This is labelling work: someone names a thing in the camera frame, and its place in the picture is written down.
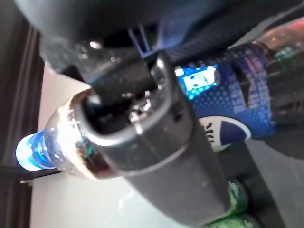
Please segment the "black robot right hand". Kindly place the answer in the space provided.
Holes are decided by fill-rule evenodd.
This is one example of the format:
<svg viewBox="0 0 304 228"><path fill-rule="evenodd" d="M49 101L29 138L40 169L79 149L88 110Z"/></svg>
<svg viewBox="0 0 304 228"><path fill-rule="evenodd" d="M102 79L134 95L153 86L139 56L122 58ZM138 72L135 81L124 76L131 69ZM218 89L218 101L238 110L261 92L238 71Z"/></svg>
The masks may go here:
<svg viewBox="0 0 304 228"><path fill-rule="evenodd" d="M28 171L119 177L171 227L231 212L216 150L304 125L301 0L18 0L89 88L16 147Z"/></svg>

